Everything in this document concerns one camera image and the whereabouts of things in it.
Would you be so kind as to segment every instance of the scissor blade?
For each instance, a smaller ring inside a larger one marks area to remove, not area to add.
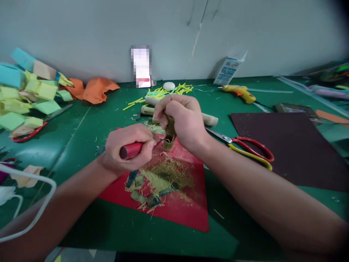
[[[46,119],[46,122],[52,120],[53,118],[55,118],[56,116],[60,115],[61,113],[63,113],[64,111],[68,110],[69,108],[72,107],[73,104],[67,105],[65,107],[63,107],[62,109],[59,109],[58,111],[52,113],[50,115],[50,117],[48,119]]]
[[[208,127],[205,127],[205,128],[206,128],[207,131],[210,131],[210,132],[211,132],[212,134],[214,134],[216,137],[218,137],[218,138],[220,138],[220,139],[226,141],[228,144],[232,143],[232,139],[231,139],[230,137],[225,136],[225,135],[223,135],[223,134],[221,134],[221,133],[218,133],[218,132],[216,132],[216,131],[214,131],[214,130],[208,128]]]

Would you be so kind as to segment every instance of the hand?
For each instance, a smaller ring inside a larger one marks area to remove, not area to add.
[[[137,170],[151,160],[153,147],[159,141],[160,138],[143,124],[135,124],[112,131],[105,144],[103,165],[118,176],[125,171]],[[120,148],[133,142],[144,143],[141,152],[134,158],[121,159]]]
[[[155,106],[154,118],[160,121],[163,129],[168,120],[174,118],[174,129],[178,142],[192,154],[200,150],[200,145],[210,137],[205,129],[199,102],[191,96],[167,95]]]

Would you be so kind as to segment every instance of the yellow glue gun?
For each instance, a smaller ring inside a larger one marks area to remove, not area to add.
[[[242,98],[246,101],[247,104],[252,104],[256,100],[256,97],[251,95],[247,91],[247,87],[246,86],[230,86],[230,85],[226,85],[226,86],[223,86],[223,91],[225,91],[225,92],[233,92],[237,96],[242,96]]]

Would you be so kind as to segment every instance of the white ball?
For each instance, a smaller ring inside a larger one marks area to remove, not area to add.
[[[166,82],[165,84],[163,84],[163,88],[166,90],[166,91],[172,91],[173,89],[176,88],[176,85],[172,82]]]

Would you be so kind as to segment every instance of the dark sheet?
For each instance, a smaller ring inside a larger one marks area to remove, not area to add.
[[[298,186],[349,191],[349,169],[305,113],[231,114],[239,136],[265,144],[273,172]]]

